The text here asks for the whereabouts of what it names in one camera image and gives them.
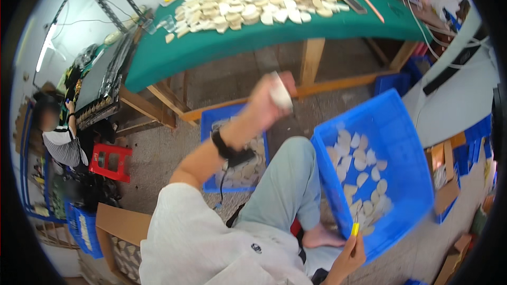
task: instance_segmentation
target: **smartphone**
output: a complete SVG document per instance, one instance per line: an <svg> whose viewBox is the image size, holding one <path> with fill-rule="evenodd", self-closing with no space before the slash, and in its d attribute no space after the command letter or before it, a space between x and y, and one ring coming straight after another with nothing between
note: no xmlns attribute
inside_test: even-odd
<svg viewBox="0 0 507 285"><path fill-rule="evenodd" d="M360 15L368 13L368 10L366 10L366 8L361 6L361 4L358 3L357 0L343 0L343 1L345 1L345 3L350 6L350 8L352 8L355 12L357 12Z"/></svg>

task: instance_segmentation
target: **black wristband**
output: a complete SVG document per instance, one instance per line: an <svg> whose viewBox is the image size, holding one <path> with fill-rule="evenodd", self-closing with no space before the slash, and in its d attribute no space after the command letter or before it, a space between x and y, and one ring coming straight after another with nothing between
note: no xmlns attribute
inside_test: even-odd
<svg viewBox="0 0 507 285"><path fill-rule="evenodd" d="M220 136L220 130L217 130L213 132L212 134L212 142L215 144L217 149L219 150L219 155L222 156L222 158L228 160L235 157L238 152L236 152L233 148L228 147L224 140L222 140L222 137Z"/></svg>

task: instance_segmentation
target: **green table cover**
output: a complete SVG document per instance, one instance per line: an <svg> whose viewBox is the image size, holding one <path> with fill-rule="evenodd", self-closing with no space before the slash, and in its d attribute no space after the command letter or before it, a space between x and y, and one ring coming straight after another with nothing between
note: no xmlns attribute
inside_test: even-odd
<svg viewBox="0 0 507 285"><path fill-rule="evenodd" d="M261 22L251 26L243 25L239 31L228 29L224 34L215 30L190 32L180 39L174 38L169 44L165 43L167 31L160 28L153 35L143 35L125 87L131 92L140 92L176 73L212 60L309 38L376 37L423 41L421 30L403 3L398 0L370 0L384 17L385 23L382 23L364 0L357 1L368 10L367 14L359 15L351 9L335 13L330 18L312 15L311 22L300 25L287 19L284 24L275 23L272 26L265 26ZM159 6L154 24L157 25L167 15L174 16L174 10L182 2L183 0L176 0L168 7Z"/></svg>

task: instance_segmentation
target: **logo on shirt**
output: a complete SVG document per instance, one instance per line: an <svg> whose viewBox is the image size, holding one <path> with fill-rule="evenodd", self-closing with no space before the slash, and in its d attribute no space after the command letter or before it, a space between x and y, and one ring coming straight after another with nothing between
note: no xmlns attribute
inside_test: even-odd
<svg viewBox="0 0 507 285"><path fill-rule="evenodd" d="M250 247L251 247L251 248L252 248L255 252L257 252L257 253L259 253L259 254L261 254L261 253L262 253L262 249L261 249L261 247L260 247L258 244L252 244Z"/></svg>

